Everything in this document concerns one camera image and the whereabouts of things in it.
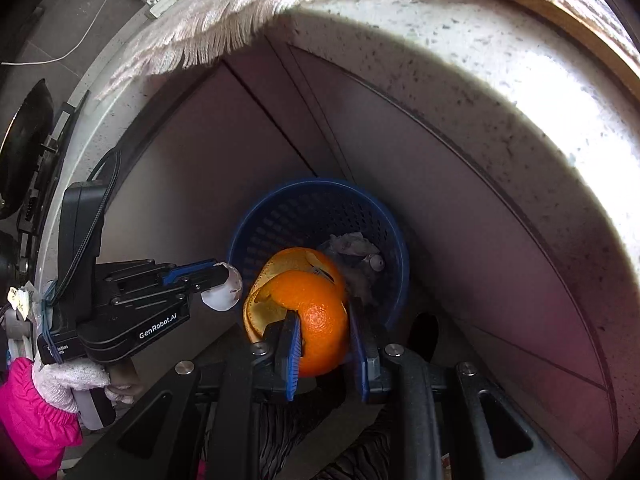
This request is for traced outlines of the left hand white glove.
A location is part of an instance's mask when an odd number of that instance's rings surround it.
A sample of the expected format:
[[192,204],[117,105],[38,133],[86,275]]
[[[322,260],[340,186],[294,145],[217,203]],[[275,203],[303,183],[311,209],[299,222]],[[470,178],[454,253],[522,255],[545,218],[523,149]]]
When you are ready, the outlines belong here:
[[32,382],[47,404],[66,413],[78,414],[76,392],[98,389],[113,404],[133,404],[143,391],[134,364],[125,360],[103,366],[87,358],[61,364],[43,364],[40,356],[32,363]]

